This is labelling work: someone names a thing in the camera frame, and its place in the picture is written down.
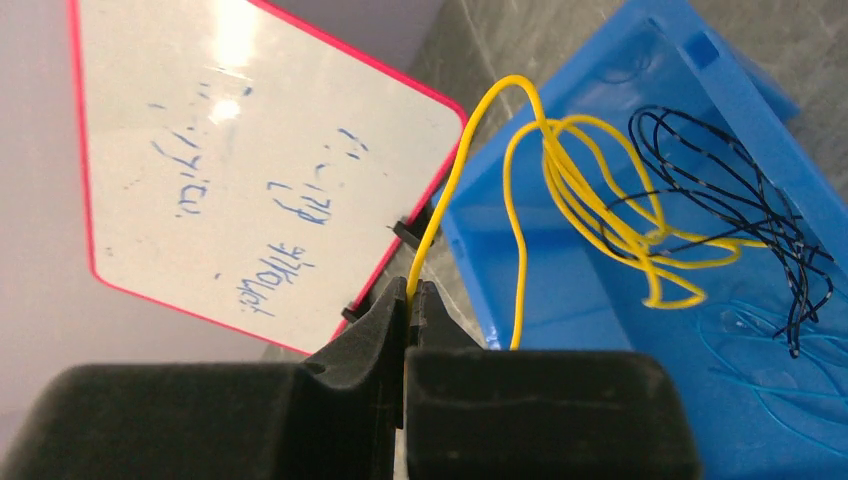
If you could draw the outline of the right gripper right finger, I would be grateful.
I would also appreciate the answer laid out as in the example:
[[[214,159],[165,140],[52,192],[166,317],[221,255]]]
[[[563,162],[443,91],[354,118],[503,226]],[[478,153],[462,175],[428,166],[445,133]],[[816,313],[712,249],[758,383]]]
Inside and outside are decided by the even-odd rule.
[[[410,306],[406,467],[413,479],[699,479],[682,400],[652,357],[442,346],[436,286]]]

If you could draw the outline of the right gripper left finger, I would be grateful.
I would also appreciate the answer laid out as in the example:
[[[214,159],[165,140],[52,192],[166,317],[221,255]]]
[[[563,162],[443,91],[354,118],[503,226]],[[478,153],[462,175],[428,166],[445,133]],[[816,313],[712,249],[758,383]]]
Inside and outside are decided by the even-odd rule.
[[[389,479],[406,281],[300,362],[89,364],[52,380],[5,479]]]

